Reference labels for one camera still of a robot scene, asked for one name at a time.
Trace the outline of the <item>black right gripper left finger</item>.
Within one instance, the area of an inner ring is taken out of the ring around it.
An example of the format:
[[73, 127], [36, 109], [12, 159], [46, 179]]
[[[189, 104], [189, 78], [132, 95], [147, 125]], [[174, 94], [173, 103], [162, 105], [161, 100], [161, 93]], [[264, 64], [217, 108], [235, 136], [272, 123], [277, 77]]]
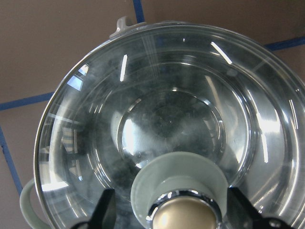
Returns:
[[72, 229], [113, 229], [116, 222], [115, 189], [105, 189], [88, 221], [72, 226]]

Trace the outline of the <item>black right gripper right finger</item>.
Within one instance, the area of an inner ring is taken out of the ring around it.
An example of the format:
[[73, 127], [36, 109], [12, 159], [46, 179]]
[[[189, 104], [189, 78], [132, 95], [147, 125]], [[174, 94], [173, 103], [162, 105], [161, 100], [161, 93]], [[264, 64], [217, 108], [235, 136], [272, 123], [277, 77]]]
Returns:
[[227, 189], [227, 229], [294, 229], [280, 217], [263, 215], [237, 187]]

